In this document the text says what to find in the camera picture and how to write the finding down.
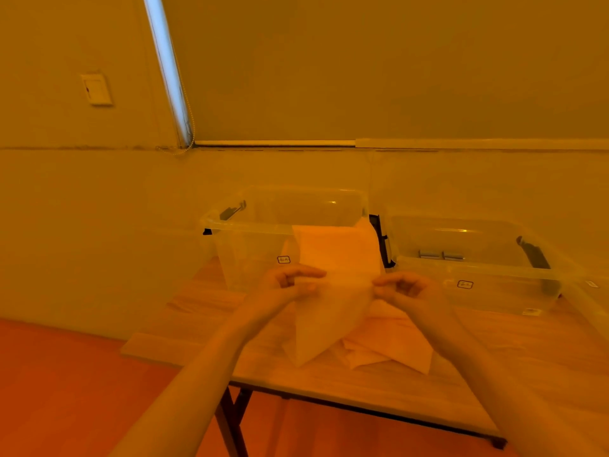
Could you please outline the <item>white wall switch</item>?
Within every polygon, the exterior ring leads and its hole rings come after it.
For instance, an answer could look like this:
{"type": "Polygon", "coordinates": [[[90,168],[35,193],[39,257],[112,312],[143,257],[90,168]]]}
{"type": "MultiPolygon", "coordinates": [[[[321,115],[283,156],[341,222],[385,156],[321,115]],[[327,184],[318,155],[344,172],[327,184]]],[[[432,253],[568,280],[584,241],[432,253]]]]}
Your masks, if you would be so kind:
{"type": "Polygon", "coordinates": [[[108,82],[102,72],[80,74],[87,101],[94,107],[114,105],[108,82]]]}

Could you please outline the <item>person's left forearm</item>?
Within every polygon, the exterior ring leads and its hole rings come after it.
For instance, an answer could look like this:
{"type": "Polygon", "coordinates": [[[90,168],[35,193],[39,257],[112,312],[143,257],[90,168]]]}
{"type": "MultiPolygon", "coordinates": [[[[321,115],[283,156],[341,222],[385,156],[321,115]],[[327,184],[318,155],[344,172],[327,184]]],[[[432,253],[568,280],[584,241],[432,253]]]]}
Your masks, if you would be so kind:
{"type": "Polygon", "coordinates": [[[252,300],[235,310],[108,457],[195,457],[244,346],[285,306],[252,300]]]}

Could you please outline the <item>black bin latch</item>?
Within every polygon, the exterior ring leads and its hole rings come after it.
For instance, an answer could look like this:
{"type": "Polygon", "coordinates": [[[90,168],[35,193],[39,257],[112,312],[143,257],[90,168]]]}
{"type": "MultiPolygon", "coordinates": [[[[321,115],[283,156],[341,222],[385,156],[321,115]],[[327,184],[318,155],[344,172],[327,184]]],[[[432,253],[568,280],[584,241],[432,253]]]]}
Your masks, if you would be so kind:
{"type": "Polygon", "coordinates": [[[369,215],[369,222],[371,223],[375,233],[377,235],[377,241],[379,245],[379,253],[384,269],[392,269],[395,267],[395,261],[391,257],[389,248],[387,245],[388,236],[383,233],[382,223],[380,215],[369,215]]]}
{"type": "Polygon", "coordinates": [[[531,267],[540,269],[552,269],[550,263],[544,256],[544,253],[539,246],[525,241],[522,236],[518,236],[516,238],[516,243],[522,248],[523,252],[527,256],[531,267]]]}
{"type": "Polygon", "coordinates": [[[240,201],[237,207],[227,207],[219,214],[219,219],[221,221],[228,221],[232,218],[236,213],[244,210],[247,207],[247,202],[245,200],[240,201]]]}

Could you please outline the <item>pile of white cloths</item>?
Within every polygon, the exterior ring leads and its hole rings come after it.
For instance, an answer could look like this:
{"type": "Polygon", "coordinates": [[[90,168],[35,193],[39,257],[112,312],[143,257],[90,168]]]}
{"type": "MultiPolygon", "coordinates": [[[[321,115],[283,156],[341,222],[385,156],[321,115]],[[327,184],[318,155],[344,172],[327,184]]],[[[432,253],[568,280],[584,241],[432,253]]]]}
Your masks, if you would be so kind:
{"type": "Polygon", "coordinates": [[[408,315],[382,300],[374,300],[362,323],[330,350],[350,369],[395,361],[424,375],[434,353],[408,315]]]}

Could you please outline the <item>wooden table with black legs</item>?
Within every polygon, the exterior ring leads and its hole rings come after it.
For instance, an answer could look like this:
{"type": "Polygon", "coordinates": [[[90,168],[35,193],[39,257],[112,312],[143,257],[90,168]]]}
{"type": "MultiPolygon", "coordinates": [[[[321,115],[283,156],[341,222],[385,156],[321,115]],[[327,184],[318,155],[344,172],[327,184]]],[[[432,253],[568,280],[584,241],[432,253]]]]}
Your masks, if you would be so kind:
{"type": "MultiPolygon", "coordinates": [[[[217,258],[205,264],[121,348],[147,361],[184,366],[244,295],[227,289],[217,258]]],[[[547,315],[456,309],[465,326],[572,427],[609,452],[609,345],[565,299],[547,315]]],[[[231,385],[285,399],[352,410],[506,442],[458,371],[434,354],[428,375],[394,361],[353,370],[330,352],[297,368],[283,344],[287,307],[240,356],[231,385]]]]}

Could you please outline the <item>white cloth sheet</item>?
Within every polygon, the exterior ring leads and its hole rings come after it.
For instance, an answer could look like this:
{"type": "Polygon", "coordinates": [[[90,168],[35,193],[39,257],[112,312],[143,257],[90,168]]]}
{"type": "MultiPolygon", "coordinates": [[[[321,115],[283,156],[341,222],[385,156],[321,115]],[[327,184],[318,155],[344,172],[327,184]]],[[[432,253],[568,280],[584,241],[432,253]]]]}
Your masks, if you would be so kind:
{"type": "Polygon", "coordinates": [[[372,281],[383,272],[377,232],[368,217],[352,227],[293,227],[300,263],[326,272],[314,294],[294,303],[294,332],[283,348],[296,367],[327,351],[361,325],[374,300],[372,281]]]}

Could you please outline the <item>person's left hand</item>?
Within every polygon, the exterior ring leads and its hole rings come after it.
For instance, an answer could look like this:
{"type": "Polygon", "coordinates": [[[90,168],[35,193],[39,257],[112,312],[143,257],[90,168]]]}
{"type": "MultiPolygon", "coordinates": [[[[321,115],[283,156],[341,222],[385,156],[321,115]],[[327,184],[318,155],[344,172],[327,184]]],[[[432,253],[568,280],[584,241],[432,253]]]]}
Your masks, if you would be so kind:
{"type": "Polygon", "coordinates": [[[296,283],[316,283],[327,275],[325,270],[302,264],[284,264],[271,269],[260,285],[244,300],[243,309],[249,322],[265,324],[284,307],[296,300],[287,300],[287,288],[296,283]]]}

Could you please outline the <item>person's right forearm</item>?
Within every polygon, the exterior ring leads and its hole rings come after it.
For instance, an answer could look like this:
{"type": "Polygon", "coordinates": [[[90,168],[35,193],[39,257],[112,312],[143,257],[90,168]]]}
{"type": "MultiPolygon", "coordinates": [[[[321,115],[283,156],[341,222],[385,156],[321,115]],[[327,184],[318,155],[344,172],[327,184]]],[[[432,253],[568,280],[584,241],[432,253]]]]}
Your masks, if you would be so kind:
{"type": "Polygon", "coordinates": [[[609,457],[520,383],[453,316],[434,317],[431,345],[452,363],[521,457],[609,457]]]}

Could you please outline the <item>person's right hand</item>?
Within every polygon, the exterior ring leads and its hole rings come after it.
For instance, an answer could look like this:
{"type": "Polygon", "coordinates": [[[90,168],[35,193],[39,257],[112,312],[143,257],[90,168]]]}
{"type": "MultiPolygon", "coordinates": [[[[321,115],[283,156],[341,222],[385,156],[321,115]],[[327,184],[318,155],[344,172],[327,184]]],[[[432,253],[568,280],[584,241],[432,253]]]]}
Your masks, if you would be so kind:
{"type": "Polygon", "coordinates": [[[424,334],[444,334],[457,323],[453,308],[439,285],[414,272],[393,272],[378,276],[374,286],[393,286],[406,296],[405,305],[392,305],[405,312],[424,334]]]}

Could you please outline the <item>low clear plastic bin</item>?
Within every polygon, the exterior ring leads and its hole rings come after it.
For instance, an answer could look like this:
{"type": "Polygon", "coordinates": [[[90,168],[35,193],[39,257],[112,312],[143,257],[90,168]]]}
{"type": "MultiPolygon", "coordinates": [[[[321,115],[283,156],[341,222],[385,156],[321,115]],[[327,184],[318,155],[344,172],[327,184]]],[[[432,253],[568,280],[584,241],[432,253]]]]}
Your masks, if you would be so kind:
{"type": "Polygon", "coordinates": [[[388,213],[381,217],[393,270],[427,276],[458,307],[539,316],[555,306],[565,280],[582,266],[527,228],[507,221],[388,213]],[[531,267],[516,238],[541,248],[552,269],[531,267]],[[459,253],[464,261],[427,260],[419,250],[459,253]]]}

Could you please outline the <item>roller window blind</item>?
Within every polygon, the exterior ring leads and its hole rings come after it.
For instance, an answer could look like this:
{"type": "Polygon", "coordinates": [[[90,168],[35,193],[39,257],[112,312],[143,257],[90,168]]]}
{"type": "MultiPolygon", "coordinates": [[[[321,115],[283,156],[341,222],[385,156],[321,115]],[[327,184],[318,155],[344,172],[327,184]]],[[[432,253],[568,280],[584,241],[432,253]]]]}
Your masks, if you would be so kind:
{"type": "Polygon", "coordinates": [[[609,0],[162,0],[198,140],[609,139],[609,0]]]}

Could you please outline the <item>tall clear plastic bin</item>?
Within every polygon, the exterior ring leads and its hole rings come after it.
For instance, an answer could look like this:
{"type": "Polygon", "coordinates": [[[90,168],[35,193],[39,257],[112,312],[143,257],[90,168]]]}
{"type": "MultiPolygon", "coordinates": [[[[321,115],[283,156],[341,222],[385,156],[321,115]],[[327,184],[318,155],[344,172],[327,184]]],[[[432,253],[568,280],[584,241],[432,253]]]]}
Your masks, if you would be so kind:
{"type": "Polygon", "coordinates": [[[286,185],[249,186],[217,201],[200,219],[211,236],[227,288],[249,292],[270,268],[299,261],[293,226],[352,227],[368,213],[362,191],[286,185]],[[228,221],[227,207],[247,207],[228,221]]]}

